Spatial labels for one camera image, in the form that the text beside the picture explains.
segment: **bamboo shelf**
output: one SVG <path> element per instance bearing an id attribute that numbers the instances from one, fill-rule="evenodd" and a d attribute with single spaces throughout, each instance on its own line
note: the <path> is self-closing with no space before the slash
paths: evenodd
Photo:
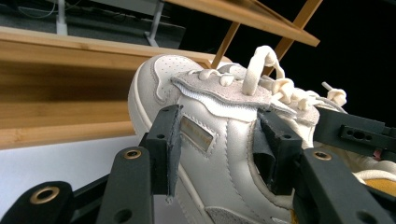
<path id="1" fill-rule="evenodd" d="M 134 72 L 163 53 L 205 68 L 215 57 L 0 27 L 0 149 L 134 134 Z"/>

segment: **white cable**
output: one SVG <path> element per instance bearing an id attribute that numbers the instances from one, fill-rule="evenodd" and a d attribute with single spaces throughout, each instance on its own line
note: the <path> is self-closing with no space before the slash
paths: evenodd
<path id="1" fill-rule="evenodd" d="M 43 19 L 43 18 L 46 18 L 46 17 L 50 16 L 50 15 L 54 12 L 55 6 L 56 6 L 56 3 L 55 3 L 55 1 L 54 1 L 54 2 L 53 2 L 52 10 L 49 12 L 49 14 L 44 15 L 44 16 L 38 16 L 38 17 L 37 17 L 37 16 L 29 15 L 28 13 L 22 11 L 20 7 L 18 7 L 18 11 L 19 11 L 21 14 L 23 14 L 23 15 L 25 15 L 25 16 L 27 16 L 27 17 L 30 17 L 30 18 L 34 18 L 34 19 Z"/>
<path id="2" fill-rule="evenodd" d="M 81 1 L 82 1 L 82 0 L 79 0 L 79 1 L 76 2 L 74 5 L 72 5 L 72 6 L 70 6 L 70 7 L 67 7 L 64 11 L 67 11 L 67 10 L 69 10 L 70 8 L 75 7 L 75 6 L 78 5 Z M 30 18 L 34 18 L 34 19 L 43 19 L 43 18 L 46 18 L 46 17 L 50 16 L 50 15 L 51 15 L 52 13 L 54 13 L 54 12 L 58 12 L 58 10 L 55 10 L 55 7 L 56 7 L 56 1 L 53 1 L 53 7 L 52 7 L 52 10 L 51 10 L 51 11 L 40 10 L 40 9 L 35 9 L 35 8 L 29 8 L 29 9 L 33 9 L 33 10 L 35 10 L 35 11 L 41 11 L 41 12 L 48 12 L 48 13 L 49 13 L 49 14 L 47 14 L 47 15 L 38 16 L 38 17 L 29 15 L 28 13 L 26 13 L 26 12 L 24 12 L 24 11 L 21 10 L 21 8 L 26 8 L 26 7 L 18 7 L 18 11 L 19 11 L 20 13 L 22 13 L 23 15 L 25 15 L 25 16 L 27 16 L 27 17 L 30 17 Z"/>

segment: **white surface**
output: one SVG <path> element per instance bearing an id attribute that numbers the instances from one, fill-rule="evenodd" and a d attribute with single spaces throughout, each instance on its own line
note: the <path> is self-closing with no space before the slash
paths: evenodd
<path id="1" fill-rule="evenodd" d="M 65 181 L 73 190 L 109 174 L 116 154 L 137 146 L 136 136 L 0 150 L 0 218 L 31 187 Z M 187 223 L 174 200 L 154 196 L 155 223 Z"/>

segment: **brass insert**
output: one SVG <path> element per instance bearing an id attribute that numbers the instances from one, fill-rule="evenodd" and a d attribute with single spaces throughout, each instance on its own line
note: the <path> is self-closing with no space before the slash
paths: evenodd
<path id="1" fill-rule="evenodd" d="M 321 151 L 315 151 L 314 152 L 314 156 L 322 161 L 330 161 L 332 159 L 332 155 L 327 154 L 325 152 L 321 152 Z"/>
<path id="2" fill-rule="evenodd" d="M 140 150 L 132 149 L 132 150 L 125 152 L 124 158 L 127 160 L 133 160 L 133 159 L 139 158 L 141 155 L 142 155 L 142 152 Z"/>
<path id="3" fill-rule="evenodd" d="M 57 187 L 45 187 L 37 190 L 32 197 L 30 197 L 30 203 L 41 204 L 47 203 L 54 199 L 59 194 L 59 188 Z"/>

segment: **black background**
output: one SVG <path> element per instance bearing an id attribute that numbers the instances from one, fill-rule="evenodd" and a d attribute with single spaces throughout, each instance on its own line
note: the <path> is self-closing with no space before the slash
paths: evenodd
<path id="1" fill-rule="evenodd" d="M 290 21 L 304 0 L 261 1 Z M 186 25 L 180 49 L 216 53 L 230 22 L 182 7 L 174 20 Z M 280 64 L 296 87 L 322 96 L 322 81 L 347 93 L 344 109 L 356 116 L 396 127 L 396 1 L 324 0 L 304 28 L 320 40 L 317 47 L 295 42 Z M 258 46 L 272 48 L 279 36 L 242 25 L 225 56 L 248 66 Z"/>

